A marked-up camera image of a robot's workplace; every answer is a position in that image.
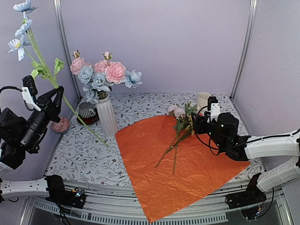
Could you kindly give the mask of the white ribbed ceramic vase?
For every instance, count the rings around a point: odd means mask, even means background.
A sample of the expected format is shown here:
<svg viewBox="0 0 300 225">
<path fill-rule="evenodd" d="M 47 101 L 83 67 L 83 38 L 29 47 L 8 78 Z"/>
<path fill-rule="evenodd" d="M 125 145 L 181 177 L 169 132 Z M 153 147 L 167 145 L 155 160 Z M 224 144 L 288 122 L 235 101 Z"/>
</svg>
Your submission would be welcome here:
<svg viewBox="0 0 300 225">
<path fill-rule="evenodd" d="M 98 100 L 96 107 L 104 133 L 107 136 L 115 136 L 115 134 L 118 132 L 118 126 L 109 95 L 104 99 Z"/>
</svg>

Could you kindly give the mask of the right aluminium frame post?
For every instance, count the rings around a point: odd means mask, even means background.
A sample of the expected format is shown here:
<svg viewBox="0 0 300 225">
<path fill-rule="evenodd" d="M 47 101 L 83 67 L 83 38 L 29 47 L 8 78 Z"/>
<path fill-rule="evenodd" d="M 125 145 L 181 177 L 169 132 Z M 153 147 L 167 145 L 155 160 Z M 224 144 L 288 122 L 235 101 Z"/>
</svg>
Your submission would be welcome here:
<svg viewBox="0 0 300 225">
<path fill-rule="evenodd" d="M 246 64 L 247 55 L 250 47 L 250 41 L 254 29 L 255 24 L 255 16 L 256 16 L 256 10 L 257 10 L 257 0 L 251 0 L 249 5 L 249 12 L 248 12 L 248 18 L 247 18 L 247 25 L 246 25 L 246 32 L 244 37 L 244 42 L 242 46 L 240 61 L 237 68 L 237 73 L 234 79 L 233 87 L 230 94 L 230 99 L 232 101 L 235 100 L 240 82 L 242 80 L 243 70 Z"/>
</svg>

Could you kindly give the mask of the yellow small flower sprig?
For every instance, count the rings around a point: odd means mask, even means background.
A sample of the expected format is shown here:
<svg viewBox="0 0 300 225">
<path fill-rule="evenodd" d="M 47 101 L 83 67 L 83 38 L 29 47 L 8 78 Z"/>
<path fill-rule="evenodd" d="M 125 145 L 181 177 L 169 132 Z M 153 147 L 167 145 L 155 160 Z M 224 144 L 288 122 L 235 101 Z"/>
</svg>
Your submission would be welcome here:
<svg viewBox="0 0 300 225">
<path fill-rule="evenodd" d="M 176 171 L 176 163 L 177 163 L 177 155 L 178 155 L 178 148 L 179 144 L 194 134 L 193 131 L 193 121 L 191 115 L 186 116 L 183 119 L 178 120 L 179 124 L 176 127 L 177 133 L 176 133 L 176 142 L 173 145 L 173 148 L 175 149 L 174 154 L 174 162 L 173 162 L 173 174 L 175 174 Z"/>
</svg>

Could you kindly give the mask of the pink rose flower stem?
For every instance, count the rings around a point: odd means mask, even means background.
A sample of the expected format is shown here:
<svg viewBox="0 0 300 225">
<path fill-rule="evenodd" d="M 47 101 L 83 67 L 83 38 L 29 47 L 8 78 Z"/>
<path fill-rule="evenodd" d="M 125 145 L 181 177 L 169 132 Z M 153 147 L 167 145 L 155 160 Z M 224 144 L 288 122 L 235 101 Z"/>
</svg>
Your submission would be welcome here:
<svg viewBox="0 0 300 225">
<path fill-rule="evenodd" d="M 125 78 L 126 67 L 120 62 L 112 62 L 112 53 L 105 51 L 104 59 L 94 65 L 92 87 L 97 91 L 99 100 L 107 97 L 112 86 L 120 84 Z"/>
</svg>

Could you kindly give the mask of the left aluminium frame post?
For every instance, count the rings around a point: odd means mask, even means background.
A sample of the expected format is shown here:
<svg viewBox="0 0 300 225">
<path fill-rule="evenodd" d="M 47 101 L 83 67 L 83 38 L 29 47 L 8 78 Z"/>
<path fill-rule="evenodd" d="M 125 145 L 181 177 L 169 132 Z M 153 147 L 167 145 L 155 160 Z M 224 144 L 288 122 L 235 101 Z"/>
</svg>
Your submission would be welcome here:
<svg viewBox="0 0 300 225">
<path fill-rule="evenodd" d="M 74 78 L 74 75 L 70 71 L 71 55 L 70 55 L 67 36 L 66 36 L 66 32 L 65 32 L 63 13 L 62 13 L 62 8 L 61 8 L 61 0 L 53 0 L 53 5 L 54 5 L 54 12 L 55 12 L 56 23 L 57 23 L 57 27 L 58 27 L 59 36 L 60 36 L 60 41 L 61 41 L 64 57 L 66 60 L 70 80 L 71 80 L 75 95 L 76 95 L 77 99 L 80 100 L 82 98 L 82 96 L 81 96 L 81 93 L 79 90 L 78 83 L 77 83 L 76 79 Z"/>
</svg>

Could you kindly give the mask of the blue hydrangea flower stem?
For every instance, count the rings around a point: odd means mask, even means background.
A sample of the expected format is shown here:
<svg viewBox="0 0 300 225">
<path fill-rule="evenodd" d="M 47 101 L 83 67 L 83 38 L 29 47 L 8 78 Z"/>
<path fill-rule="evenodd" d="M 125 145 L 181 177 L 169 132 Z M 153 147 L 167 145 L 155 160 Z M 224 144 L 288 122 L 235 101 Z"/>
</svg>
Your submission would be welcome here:
<svg viewBox="0 0 300 225">
<path fill-rule="evenodd" d="M 135 70 L 130 72 L 123 64 L 114 62 L 103 72 L 94 71 L 92 66 L 83 66 L 78 79 L 83 84 L 86 101 L 98 103 L 108 97 L 114 85 L 124 84 L 127 88 L 137 88 L 142 84 L 142 73 Z"/>
</svg>

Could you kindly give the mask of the aluminium frame post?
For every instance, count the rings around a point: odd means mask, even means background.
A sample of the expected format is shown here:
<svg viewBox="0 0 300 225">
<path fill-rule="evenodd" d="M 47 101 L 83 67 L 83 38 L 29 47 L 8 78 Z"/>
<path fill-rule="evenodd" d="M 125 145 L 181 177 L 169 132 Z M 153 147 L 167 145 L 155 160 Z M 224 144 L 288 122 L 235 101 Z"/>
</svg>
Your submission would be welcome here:
<svg viewBox="0 0 300 225">
<path fill-rule="evenodd" d="M 66 60 L 70 80 L 71 80 L 75 95 L 76 95 L 77 99 L 80 100 L 82 98 L 82 96 L 81 96 L 81 93 L 79 90 L 78 83 L 77 83 L 76 79 L 74 78 L 74 75 L 70 71 L 71 55 L 70 55 L 67 36 L 66 36 L 66 32 L 65 32 L 63 13 L 62 13 L 62 8 L 61 8 L 61 0 L 53 0 L 53 5 L 54 5 L 54 12 L 55 12 L 56 23 L 57 23 L 57 27 L 58 27 L 59 36 L 60 36 L 60 41 L 61 41 L 64 57 Z"/>
<path fill-rule="evenodd" d="M 242 80 L 243 70 L 246 64 L 247 55 L 250 47 L 250 41 L 254 29 L 255 24 L 255 16 L 256 16 L 256 10 L 257 10 L 257 0 L 251 0 L 249 5 L 249 12 L 248 12 L 248 18 L 247 18 L 247 25 L 246 25 L 246 32 L 244 37 L 244 42 L 242 46 L 240 61 L 237 68 L 237 73 L 234 79 L 233 87 L 230 94 L 230 99 L 232 101 L 235 100 L 240 82 Z"/>
</svg>

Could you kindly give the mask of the orange tissue paper sheet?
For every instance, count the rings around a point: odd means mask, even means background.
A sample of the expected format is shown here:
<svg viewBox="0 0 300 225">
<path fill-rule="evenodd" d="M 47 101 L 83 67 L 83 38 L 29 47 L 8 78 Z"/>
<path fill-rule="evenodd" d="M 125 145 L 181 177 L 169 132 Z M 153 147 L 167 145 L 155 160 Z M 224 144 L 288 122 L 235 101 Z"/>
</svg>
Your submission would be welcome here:
<svg viewBox="0 0 300 225">
<path fill-rule="evenodd" d="M 168 115 L 140 120 L 116 134 L 127 174 L 149 222 L 171 215 L 211 194 L 242 172 L 249 162 L 214 156 L 207 135 L 179 144 L 176 171 L 174 150 L 156 164 L 175 138 L 175 118 Z"/>
</svg>

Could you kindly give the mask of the striped black white cup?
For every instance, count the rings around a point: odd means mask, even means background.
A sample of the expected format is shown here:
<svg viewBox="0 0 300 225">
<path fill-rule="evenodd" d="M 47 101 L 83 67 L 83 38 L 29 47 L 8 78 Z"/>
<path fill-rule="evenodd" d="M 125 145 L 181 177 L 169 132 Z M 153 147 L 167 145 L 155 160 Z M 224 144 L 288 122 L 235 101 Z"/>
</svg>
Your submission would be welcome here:
<svg viewBox="0 0 300 225">
<path fill-rule="evenodd" d="M 81 118 L 87 119 L 94 117 L 96 115 L 96 111 L 90 102 L 82 102 L 78 106 L 78 113 Z"/>
</svg>

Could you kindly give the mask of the floral patterned tablecloth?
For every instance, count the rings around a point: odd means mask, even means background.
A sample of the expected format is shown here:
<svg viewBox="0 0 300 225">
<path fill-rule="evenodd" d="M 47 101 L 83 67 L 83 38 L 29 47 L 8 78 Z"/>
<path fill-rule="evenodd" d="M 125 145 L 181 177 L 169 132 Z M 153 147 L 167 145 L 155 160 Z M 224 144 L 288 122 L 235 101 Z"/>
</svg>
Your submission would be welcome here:
<svg viewBox="0 0 300 225">
<path fill-rule="evenodd" d="M 140 120 L 155 116 L 168 115 L 168 107 L 173 104 L 184 106 L 196 100 L 196 94 L 184 93 L 128 93 L 110 96 L 118 131 Z M 214 156 L 218 153 L 213 141 L 205 144 Z M 248 161 L 249 166 L 229 182 L 249 180 L 253 175 L 263 172 L 264 167 L 259 158 Z M 53 159 L 47 169 L 47 175 L 59 175 L 63 179 L 88 185 L 109 185 L 131 187 L 116 135 L 108 137 L 103 132 L 100 122 L 90 129 L 80 125 L 76 118 L 70 123 L 69 130 L 63 135 Z"/>
</svg>

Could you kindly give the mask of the aluminium front rail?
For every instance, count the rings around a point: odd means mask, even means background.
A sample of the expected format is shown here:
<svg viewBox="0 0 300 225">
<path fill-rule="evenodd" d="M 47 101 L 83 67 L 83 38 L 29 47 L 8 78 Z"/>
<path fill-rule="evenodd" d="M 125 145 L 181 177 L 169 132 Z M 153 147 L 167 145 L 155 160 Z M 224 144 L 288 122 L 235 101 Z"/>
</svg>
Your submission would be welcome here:
<svg viewBox="0 0 300 225">
<path fill-rule="evenodd" d="M 230 194 L 246 190 L 247 182 L 226 183 L 201 198 L 197 194 L 138 193 L 131 187 L 84 184 L 82 209 L 31 198 L 27 225 L 292 225 L 283 190 L 275 187 L 257 203 L 231 206 Z"/>
</svg>

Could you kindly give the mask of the cream ceramic mug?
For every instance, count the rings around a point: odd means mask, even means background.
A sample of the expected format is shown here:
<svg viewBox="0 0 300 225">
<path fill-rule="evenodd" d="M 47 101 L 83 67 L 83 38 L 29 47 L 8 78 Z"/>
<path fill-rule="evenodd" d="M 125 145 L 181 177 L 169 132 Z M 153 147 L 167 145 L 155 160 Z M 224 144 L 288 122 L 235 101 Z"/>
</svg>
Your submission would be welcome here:
<svg viewBox="0 0 300 225">
<path fill-rule="evenodd" d="M 207 92 L 200 92 L 197 95 L 196 103 L 199 105 L 200 108 L 204 107 L 208 103 L 208 98 L 211 95 Z"/>
</svg>

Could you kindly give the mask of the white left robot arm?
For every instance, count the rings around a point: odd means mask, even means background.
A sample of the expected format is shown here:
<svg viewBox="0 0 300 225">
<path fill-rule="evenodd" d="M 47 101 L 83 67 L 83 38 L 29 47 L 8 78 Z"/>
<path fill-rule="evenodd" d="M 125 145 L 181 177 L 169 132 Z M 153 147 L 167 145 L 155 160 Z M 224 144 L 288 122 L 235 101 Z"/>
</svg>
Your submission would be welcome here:
<svg viewBox="0 0 300 225">
<path fill-rule="evenodd" d="M 48 130 L 49 122 L 60 122 L 60 110 L 64 88 L 59 86 L 37 98 L 31 97 L 28 87 L 20 89 L 23 99 L 31 106 L 31 115 L 26 120 L 9 108 L 0 113 L 0 174 L 4 175 L 18 168 L 27 153 L 37 154 L 39 145 Z M 70 199 L 63 180 L 58 175 L 46 176 L 29 181 L 0 181 L 0 200 L 13 196 L 32 195 L 56 199 L 66 203 Z"/>
</svg>

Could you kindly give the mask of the small blue flower stem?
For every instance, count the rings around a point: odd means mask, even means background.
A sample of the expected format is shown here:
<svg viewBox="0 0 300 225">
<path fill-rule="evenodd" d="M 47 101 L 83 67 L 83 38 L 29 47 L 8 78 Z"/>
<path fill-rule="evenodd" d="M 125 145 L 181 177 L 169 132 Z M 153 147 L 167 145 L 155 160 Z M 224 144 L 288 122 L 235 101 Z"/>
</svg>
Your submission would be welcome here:
<svg viewBox="0 0 300 225">
<path fill-rule="evenodd" d="M 19 61 L 21 61 L 27 54 L 31 58 L 32 66 L 34 67 L 30 75 L 33 78 L 40 75 L 43 79 L 49 80 L 53 87 L 58 88 L 57 74 L 64 68 L 64 62 L 56 58 L 54 61 L 54 71 L 50 71 L 31 29 L 32 20 L 28 17 L 28 14 L 32 13 L 35 9 L 37 9 L 37 7 L 32 6 L 31 0 L 25 0 L 13 5 L 14 11 L 22 13 L 23 20 L 20 28 L 15 32 L 15 38 L 8 43 L 10 48 L 9 53 L 17 52 Z M 24 48 L 28 45 L 32 46 L 39 61 L 36 61 Z"/>
</svg>

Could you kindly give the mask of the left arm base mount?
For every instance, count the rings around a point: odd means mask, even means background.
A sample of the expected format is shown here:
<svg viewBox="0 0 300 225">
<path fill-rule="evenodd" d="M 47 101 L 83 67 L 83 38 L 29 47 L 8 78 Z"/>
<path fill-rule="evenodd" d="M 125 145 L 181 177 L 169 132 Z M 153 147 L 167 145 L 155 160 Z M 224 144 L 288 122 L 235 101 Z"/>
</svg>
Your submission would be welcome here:
<svg viewBox="0 0 300 225">
<path fill-rule="evenodd" d="M 49 197 L 45 198 L 47 201 L 83 209 L 86 200 L 86 194 L 83 189 L 76 187 L 72 190 L 66 190 L 63 179 L 58 175 L 46 176 L 45 181 L 47 182 L 46 191 L 49 194 Z"/>
</svg>

